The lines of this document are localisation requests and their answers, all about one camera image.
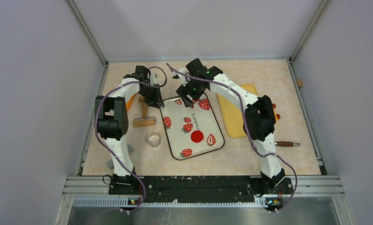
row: knife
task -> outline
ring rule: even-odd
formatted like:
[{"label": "knife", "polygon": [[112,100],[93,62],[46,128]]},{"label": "knife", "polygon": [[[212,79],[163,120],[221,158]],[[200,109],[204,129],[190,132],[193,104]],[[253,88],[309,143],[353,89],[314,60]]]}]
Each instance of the knife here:
[{"label": "knife", "polygon": [[299,147],[301,143],[298,142],[275,142],[275,146],[279,147]]}]

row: wooden handle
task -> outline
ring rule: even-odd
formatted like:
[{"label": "wooden handle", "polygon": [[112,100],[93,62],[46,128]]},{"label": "wooden handle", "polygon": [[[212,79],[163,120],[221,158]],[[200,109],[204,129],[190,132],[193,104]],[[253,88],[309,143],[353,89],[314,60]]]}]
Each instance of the wooden handle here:
[{"label": "wooden handle", "polygon": [[136,119],[132,122],[132,125],[136,128],[153,126],[156,123],[155,119]]},{"label": "wooden handle", "polygon": [[143,102],[142,103],[142,118],[146,118],[148,115],[148,105]]},{"label": "wooden handle", "polygon": [[279,147],[293,147],[293,142],[276,142]]}]

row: yellow cutting board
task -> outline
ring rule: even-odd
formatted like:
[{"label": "yellow cutting board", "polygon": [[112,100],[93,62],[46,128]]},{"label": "yellow cutting board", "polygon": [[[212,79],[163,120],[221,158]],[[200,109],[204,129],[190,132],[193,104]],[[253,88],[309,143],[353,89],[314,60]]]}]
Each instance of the yellow cutting board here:
[{"label": "yellow cutting board", "polygon": [[[250,92],[251,94],[258,95],[257,90],[252,84],[240,85],[243,89]],[[224,120],[226,133],[231,138],[246,137],[246,133],[243,131],[243,117],[240,110],[230,103],[226,98],[217,95],[218,102],[220,104],[222,118]]]}]

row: knife wooden handle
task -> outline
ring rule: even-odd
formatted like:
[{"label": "knife wooden handle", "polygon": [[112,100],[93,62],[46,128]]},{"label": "knife wooden handle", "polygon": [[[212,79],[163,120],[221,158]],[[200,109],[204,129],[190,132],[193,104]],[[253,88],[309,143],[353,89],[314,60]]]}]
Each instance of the knife wooden handle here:
[{"label": "knife wooden handle", "polygon": [[279,147],[293,147],[293,142],[276,142]]}]

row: small wooden block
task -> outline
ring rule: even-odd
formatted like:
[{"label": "small wooden block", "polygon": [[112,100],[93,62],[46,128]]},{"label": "small wooden block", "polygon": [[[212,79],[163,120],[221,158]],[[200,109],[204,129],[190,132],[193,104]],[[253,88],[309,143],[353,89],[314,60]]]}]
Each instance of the small wooden block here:
[{"label": "small wooden block", "polygon": [[301,79],[297,79],[297,86],[299,87],[299,88],[302,88],[302,86],[303,86],[304,84],[302,83],[302,80]]},{"label": "small wooden block", "polygon": [[146,118],[148,116],[148,105],[143,102],[142,103],[142,118]]},{"label": "small wooden block", "polygon": [[136,119],[132,122],[132,125],[136,128],[153,126],[156,124],[156,119]]}]

